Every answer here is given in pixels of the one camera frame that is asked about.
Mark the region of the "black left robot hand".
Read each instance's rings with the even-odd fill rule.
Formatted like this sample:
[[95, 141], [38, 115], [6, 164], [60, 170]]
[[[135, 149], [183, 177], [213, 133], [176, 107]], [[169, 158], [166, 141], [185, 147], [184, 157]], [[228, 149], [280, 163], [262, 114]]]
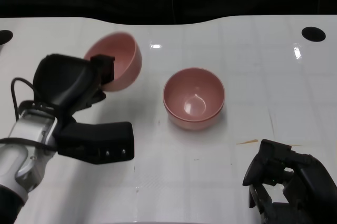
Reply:
[[98, 54], [89, 60], [51, 54], [33, 79], [34, 102], [56, 116], [71, 116], [106, 98], [103, 85], [114, 80], [115, 57]]

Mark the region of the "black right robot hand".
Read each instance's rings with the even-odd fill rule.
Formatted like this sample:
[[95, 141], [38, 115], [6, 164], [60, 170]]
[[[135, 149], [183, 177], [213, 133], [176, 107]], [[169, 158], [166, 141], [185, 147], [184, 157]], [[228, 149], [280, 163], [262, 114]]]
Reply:
[[336, 223], [336, 184], [315, 157], [263, 139], [243, 179], [262, 223]]

